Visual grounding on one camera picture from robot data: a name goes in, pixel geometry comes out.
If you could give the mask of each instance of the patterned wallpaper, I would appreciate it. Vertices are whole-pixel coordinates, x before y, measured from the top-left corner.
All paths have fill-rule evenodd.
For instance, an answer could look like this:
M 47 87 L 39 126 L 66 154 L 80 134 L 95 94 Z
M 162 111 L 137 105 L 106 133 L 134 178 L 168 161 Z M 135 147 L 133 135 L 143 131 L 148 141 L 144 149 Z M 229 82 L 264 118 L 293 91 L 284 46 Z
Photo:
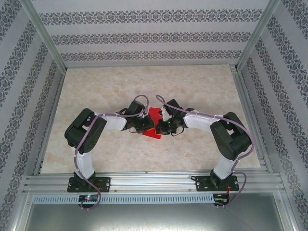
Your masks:
M 66 65 L 235 64 L 268 0 L 34 0 Z
M 0 0 L 0 231 L 33 174 L 62 74 L 17 0 Z
M 304 0 L 282 0 L 241 70 L 300 230 L 308 230 L 307 16 Z

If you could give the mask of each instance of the purple cable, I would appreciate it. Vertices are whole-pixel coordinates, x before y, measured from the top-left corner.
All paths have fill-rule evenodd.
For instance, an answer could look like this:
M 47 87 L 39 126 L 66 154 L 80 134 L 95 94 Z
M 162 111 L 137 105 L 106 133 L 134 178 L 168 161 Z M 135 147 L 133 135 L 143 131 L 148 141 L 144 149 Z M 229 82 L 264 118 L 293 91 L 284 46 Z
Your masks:
M 243 172 L 234 172 L 234 169 L 235 169 L 236 165 L 239 163 L 239 160 L 240 160 L 240 159 L 243 159 L 244 157 L 246 157 L 246 156 L 248 156 L 248 155 L 250 155 L 250 154 L 252 153 L 252 151 L 254 150 L 254 148 L 255 148 L 255 142 L 254 142 L 254 139 L 253 139 L 252 135 L 250 134 L 250 132 L 249 132 L 244 126 L 240 125 L 239 123 L 237 123 L 237 122 L 235 122 L 235 121 L 233 121 L 233 120 L 226 119 L 226 118 L 224 118 L 224 117 L 220 117 L 220 116 L 217 116 L 217 115 L 211 115 L 211 114 L 206 114 L 206 113 L 199 113 L 199 112 L 190 112 L 190 111 L 186 111 L 186 110 L 183 110 L 183 109 L 174 107 L 174 106 L 172 106 L 172 105 L 169 105 L 168 103 L 165 102 L 164 98 L 163 98 L 162 96 L 160 96 L 160 95 L 156 95 L 156 98 L 157 98 L 161 103 L 163 103 L 164 105 L 166 105 L 166 106 L 168 106 L 168 107 L 171 107 L 171 108 L 173 108 L 173 109 L 176 109 L 176 110 L 178 110 L 178 111 L 181 111 L 181 112 L 185 112 L 185 113 L 189 113 L 189 114 L 193 114 L 193 115 L 200 115 L 200 116 L 202 115 L 202 116 L 209 117 L 209 118 L 221 119 L 221 120 L 227 121 L 227 122 L 229 122 L 229 123 L 232 123 L 232 124 L 234 124 L 234 125 L 240 127 L 240 128 L 241 128 L 242 130 L 244 130 L 244 132 L 248 135 L 248 137 L 249 137 L 249 139 L 250 139 L 250 141 L 251 141 L 251 148 L 250 148 L 250 150 L 249 150 L 247 153 L 245 153 L 244 155 L 241 155 L 240 157 L 238 157 L 238 158 L 236 159 L 236 161 L 235 161 L 233 167 L 231 168 L 231 172 L 233 172 L 234 174 L 243 174 L 244 177 L 245 177 L 244 183 L 243 183 L 242 187 L 240 188 L 239 192 L 236 194 L 235 198 L 234 198 L 230 203 L 228 203 L 226 206 L 232 204 L 232 203 L 234 202 L 234 200 L 236 200 L 236 199 L 238 198 L 238 196 L 240 195 L 240 193 L 243 191 L 244 186 L 246 185 L 246 181 L 247 181 L 247 176 L 246 176 L 246 174 L 243 173 Z
M 139 97 L 144 97 L 146 98 L 146 101 L 147 101 L 147 104 L 146 104 L 146 107 L 139 113 L 137 114 L 134 114 L 134 115 L 120 115 L 120 114 L 115 114 L 115 113 L 107 113 L 107 114 L 99 114 L 97 115 L 93 121 L 91 122 L 88 130 L 86 131 L 85 135 L 82 137 L 79 145 L 77 146 L 77 148 L 75 149 L 75 155 L 74 155 L 74 163 L 75 163 L 75 167 L 76 167 L 76 170 L 77 172 L 79 173 L 79 175 L 81 176 L 81 178 L 86 182 L 88 183 L 89 185 L 91 185 L 96 191 L 97 191 L 97 194 L 98 194 L 98 197 L 99 199 L 97 200 L 96 204 L 94 204 L 92 207 L 90 208 L 87 208 L 87 211 L 91 210 L 91 209 L 94 209 L 96 206 L 98 206 L 98 204 L 100 203 L 101 201 L 101 198 L 102 198 L 102 195 L 101 195 L 101 192 L 100 190 L 94 185 L 92 184 L 79 170 L 79 167 L 78 167 L 78 164 L 77 164 L 77 154 L 78 154 L 78 150 L 80 149 L 80 147 L 82 146 L 83 142 L 86 140 L 90 130 L 92 129 L 93 127 L 93 124 L 95 123 L 95 121 L 99 118 L 99 117 L 102 117 L 102 116 L 118 116 L 118 117 L 134 117 L 134 116 L 139 116 L 141 114 L 143 114 L 146 110 L 148 110 L 148 107 L 149 107 L 149 98 L 146 96 L 146 95 L 137 95 L 134 100 L 136 100 L 137 98 Z M 81 209 L 84 209 L 84 207 L 82 207 L 84 201 L 81 202 L 80 204 L 80 207 Z

